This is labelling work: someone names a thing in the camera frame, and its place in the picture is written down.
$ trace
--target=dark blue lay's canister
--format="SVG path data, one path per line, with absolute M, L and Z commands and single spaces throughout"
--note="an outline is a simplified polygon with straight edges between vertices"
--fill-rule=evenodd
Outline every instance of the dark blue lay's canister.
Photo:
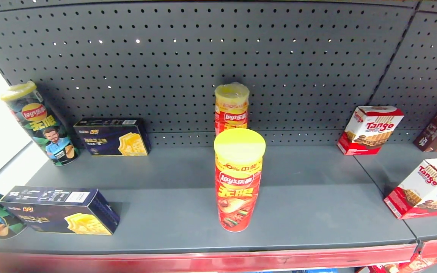
M 56 166 L 73 162 L 79 151 L 63 123 L 45 104 L 35 83 L 14 85 L 1 95 L 19 125 Z

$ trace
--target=man illustration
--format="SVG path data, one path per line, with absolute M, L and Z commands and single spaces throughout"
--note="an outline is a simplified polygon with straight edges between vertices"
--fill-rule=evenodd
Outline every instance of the man illustration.
M 45 131 L 43 131 L 43 134 L 45 135 L 45 138 L 50 141 L 50 144 L 45 147 L 45 150 L 51 159 L 57 159 L 55 154 L 64 150 L 67 145 L 71 145 L 70 139 L 60 138 L 55 128 L 47 128 Z

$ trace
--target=gray shelf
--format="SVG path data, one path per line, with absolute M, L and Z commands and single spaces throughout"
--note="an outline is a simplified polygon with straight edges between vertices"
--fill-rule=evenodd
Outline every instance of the gray shelf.
M 389 194 L 423 159 L 437 158 L 437 152 L 421 152 L 412 144 L 385 145 L 377 155 L 356 155 L 373 181 Z M 437 216 L 406 220 L 421 240 L 437 239 Z
M 157 148 L 149 157 L 46 163 L 28 185 L 97 187 L 121 211 L 113 236 L 37 233 L 0 251 L 46 254 L 190 253 L 325 249 L 413 243 L 353 157 L 335 146 L 268 147 L 248 229 L 225 231 L 214 198 L 211 147 Z

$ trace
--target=yellow canister lid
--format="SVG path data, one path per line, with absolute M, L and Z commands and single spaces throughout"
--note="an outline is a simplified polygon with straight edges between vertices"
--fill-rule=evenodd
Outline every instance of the yellow canister lid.
M 219 85 L 215 89 L 215 97 L 228 103 L 247 100 L 249 93 L 249 89 L 241 83 Z
M 27 83 L 21 83 L 19 85 L 13 85 L 8 88 L 7 91 L 1 94 L 1 100 L 5 102 L 9 100 L 16 100 L 29 93 L 33 92 L 36 89 L 36 84 L 32 81 L 28 81 Z
M 234 128 L 219 133 L 214 141 L 217 157 L 225 162 L 252 164 L 266 151 L 266 141 L 257 132 Z

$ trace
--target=dark blue snack box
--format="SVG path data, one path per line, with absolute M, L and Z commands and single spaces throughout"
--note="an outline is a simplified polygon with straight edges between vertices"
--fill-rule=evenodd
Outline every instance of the dark blue snack box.
M 92 155 L 148 155 L 151 145 L 142 119 L 81 119 L 74 126 Z
M 0 204 L 40 232 L 112 235 L 120 220 L 95 188 L 15 186 Z

